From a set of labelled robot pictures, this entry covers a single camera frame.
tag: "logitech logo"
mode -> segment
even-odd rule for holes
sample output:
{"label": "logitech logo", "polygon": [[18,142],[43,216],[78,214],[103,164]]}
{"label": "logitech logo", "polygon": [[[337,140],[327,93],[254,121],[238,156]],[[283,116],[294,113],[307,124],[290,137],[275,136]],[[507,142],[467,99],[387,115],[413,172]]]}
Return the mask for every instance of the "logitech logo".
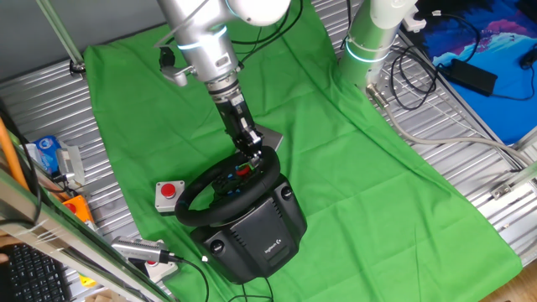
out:
{"label": "logitech logo", "polygon": [[270,253],[270,251],[272,251],[277,245],[279,245],[282,241],[279,240],[279,239],[276,239],[276,243],[271,245],[270,247],[268,247],[266,250],[265,250],[265,253]]}

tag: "green cloth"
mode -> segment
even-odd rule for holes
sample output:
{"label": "green cloth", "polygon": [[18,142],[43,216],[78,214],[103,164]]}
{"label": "green cloth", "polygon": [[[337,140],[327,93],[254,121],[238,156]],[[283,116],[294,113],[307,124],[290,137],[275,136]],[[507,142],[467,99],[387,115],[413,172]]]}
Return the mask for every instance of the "green cloth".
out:
{"label": "green cloth", "polygon": [[[258,32],[240,23],[229,29],[242,40]],[[143,238],[164,239],[172,252],[200,265],[210,301],[228,301],[241,287],[199,260],[192,228],[154,209],[157,182],[188,183],[234,151],[204,85],[189,77],[187,87],[178,87],[160,74],[152,46],[168,30],[86,51],[93,112]],[[176,56],[176,65],[184,65]],[[284,135],[282,173],[308,221],[299,253],[269,278],[277,302],[478,301],[521,270],[477,209],[341,78],[310,4],[238,77],[255,121]],[[206,205],[210,195],[196,203]],[[203,301],[201,276],[181,269],[166,285],[181,301]],[[246,290],[269,294],[262,279]]]}

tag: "black steering wheel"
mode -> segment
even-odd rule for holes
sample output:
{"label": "black steering wheel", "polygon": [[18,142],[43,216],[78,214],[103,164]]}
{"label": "black steering wheel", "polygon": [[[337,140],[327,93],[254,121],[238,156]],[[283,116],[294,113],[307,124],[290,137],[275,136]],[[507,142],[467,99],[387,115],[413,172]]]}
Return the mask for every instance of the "black steering wheel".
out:
{"label": "black steering wheel", "polygon": [[280,166],[276,151],[267,146],[263,146],[261,150],[262,158],[260,159],[259,166],[256,168],[258,172],[245,185],[241,186],[241,192],[239,194],[225,196],[222,200],[204,210],[189,210],[192,201],[213,180],[225,171],[244,164],[247,158],[241,153],[236,153],[221,160],[198,176],[194,182],[185,188],[175,204],[175,216],[177,216],[177,220],[189,227],[203,227],[225,221],[245,211],[279,177]]}

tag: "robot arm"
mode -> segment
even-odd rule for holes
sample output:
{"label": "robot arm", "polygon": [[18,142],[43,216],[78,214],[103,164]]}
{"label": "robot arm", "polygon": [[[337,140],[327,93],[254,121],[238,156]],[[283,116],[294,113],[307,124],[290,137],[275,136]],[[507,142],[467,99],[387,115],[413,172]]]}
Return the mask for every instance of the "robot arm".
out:
{"label": "robot arm", "polygon": [[425,20],[414,20],[417,0],[363,0],[352,21],[339,69],[365,92],[381,76],[384,61],[395,42],[399,25],[417,32]]}
{"label": "robot arm", "polygon": [[[227,35],[225,22],[240,18],[256,26],[280,20],[290,0],[158,0],[166,21],[174,29],[175,41],[188,66],[162,66],[164,77],[178,86],[192,74],[205,83],[221,113],[235,146],[253,164],[261,156],[262,137],[255,129],[237,79],[238,58]],[[192,18],[187,19],[194,11]]]}

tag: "metal table surface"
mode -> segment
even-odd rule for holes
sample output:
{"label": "metal table surface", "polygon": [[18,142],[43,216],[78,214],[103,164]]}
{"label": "metal table surface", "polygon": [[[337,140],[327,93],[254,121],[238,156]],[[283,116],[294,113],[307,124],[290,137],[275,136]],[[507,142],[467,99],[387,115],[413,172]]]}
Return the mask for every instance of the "metal table surface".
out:
{"label": "metal table surface", "polygon": [[[337,55],[347,31],[347,8],[344,0],[312,1],[331,37]],[[69,62],[62,62],[0,84],[0,97],[6,102],[15,122],[30,141],[55,135],[68,145],[80,147],[86,172],[85,191],[90,192],[89,207],[104,237],[139,237],[131,213],[114,177],[95,117],[87,82],[72,76]],[[428,85],[425,73],[411,60],[403,67],[414,83]],[[383,73],[389,72],[385,65]],[[400,81],[399,70],[396,79]],[[401,125],[422,138],[481,136],[490,129],[475,112],[443,86],[431,94],[419,110],[407,112],[381,88],[390,100]],[[402,102],[415,105],[421,95],[397,84]],[[496,228],[501,237],[528,264],[537,258],[537,195],[531,185],[523,185],[500,200],[490,191],[512,176],[513,166],[495,148],[475,143],[425,146],[410,144],[418,154],[449,180]],[[527,139],[524,150],[537,159],[537,139]],[[78,274],[67,270],[73,300],[81,300],[94,289],[83,288]]]}

